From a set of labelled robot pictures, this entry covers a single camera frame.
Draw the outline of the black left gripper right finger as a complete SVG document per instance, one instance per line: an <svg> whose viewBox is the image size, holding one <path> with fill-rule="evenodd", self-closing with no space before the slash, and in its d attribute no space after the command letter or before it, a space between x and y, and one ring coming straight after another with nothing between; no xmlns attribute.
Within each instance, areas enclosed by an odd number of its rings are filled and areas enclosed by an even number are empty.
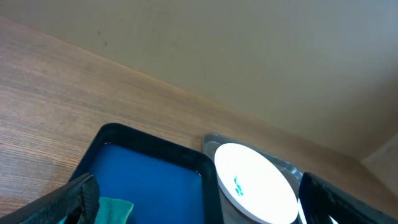
<svg viewBox="0 0 398 224"><path fill-rule="evenodd" d="M396 218L310 172L303 174L298 196L308 224L397 224Z"/></svg>

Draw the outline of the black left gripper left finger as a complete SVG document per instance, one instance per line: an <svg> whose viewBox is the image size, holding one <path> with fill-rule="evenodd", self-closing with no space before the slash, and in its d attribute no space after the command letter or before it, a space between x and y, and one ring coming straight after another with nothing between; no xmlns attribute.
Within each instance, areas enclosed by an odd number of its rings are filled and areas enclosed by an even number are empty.
<svg viewBox="0 0 398 224"><path fill-rule="evenodd" d="M1 223L94 223L99 199L99 185L86 173L2 217Z"/></svg>

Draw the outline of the green sponge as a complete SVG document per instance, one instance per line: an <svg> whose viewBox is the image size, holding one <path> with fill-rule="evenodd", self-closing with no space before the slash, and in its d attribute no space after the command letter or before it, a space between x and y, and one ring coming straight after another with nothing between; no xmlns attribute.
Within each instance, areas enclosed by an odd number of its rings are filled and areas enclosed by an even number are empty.
<svg viewBox="0 0 398 224"><path fill-rule="evenodd" d="M94 224L126 224L134 207L131 202L108 197L100 197L97 202L89 199L87 203L83 201L82 205L82 212L98 209Z"/></svg>

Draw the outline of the white plate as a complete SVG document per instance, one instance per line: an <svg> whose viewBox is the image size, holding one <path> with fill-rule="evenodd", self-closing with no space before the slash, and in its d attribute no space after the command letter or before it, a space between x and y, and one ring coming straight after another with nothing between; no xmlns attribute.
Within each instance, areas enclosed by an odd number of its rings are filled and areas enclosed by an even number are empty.
<svg viewBox="0 0 398 224"><path fill-rule="evenodd" d="M268 159L236 143L215 151L218 183L226 198L258 223L293 223L298 201L287 179Z"/></svg>
<svg viewBox="0 0 398 224"><path fill-rule="evenodd" d="M300 199L297 200L297 203L298 203L298 222L300 224L307 224L307 220L305 218L305 214ZM338 224L338 222L331 216L328 217L328 220L330 221L331 224Z"/></svg>

